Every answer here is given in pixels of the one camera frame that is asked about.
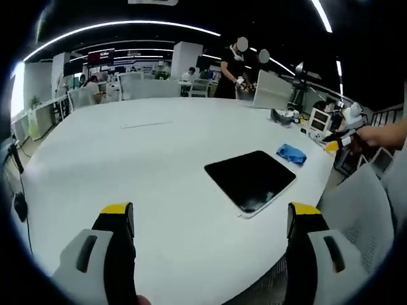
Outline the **person's right hand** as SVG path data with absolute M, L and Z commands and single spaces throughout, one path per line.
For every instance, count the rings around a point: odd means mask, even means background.
M 370 147 L 384 146 L 386 144 L 384 127 L 364 126 L 358 129 L 357 134 Z

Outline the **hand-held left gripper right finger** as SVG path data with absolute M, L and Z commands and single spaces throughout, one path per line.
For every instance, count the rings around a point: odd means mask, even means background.
M 320 210 L 290 202 L 284 304 L 346 304 L 366 281 L 361 253 Z

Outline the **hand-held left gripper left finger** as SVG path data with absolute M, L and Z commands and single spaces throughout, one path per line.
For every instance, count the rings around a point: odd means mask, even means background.
M 63 249 L 52 279 L 74 304 L 137 304 L 134 209 L 108 205 Z

